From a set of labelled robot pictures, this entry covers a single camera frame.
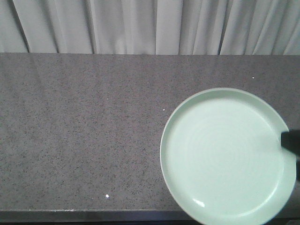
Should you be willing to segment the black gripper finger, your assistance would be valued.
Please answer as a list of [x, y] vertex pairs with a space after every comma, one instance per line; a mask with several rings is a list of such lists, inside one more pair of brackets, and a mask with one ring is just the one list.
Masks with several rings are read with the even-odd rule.
[[300, 156], [300, 130], [284, 131], [280, 136], [280, 144], [282, 147], [292, 152], [296, 156]]

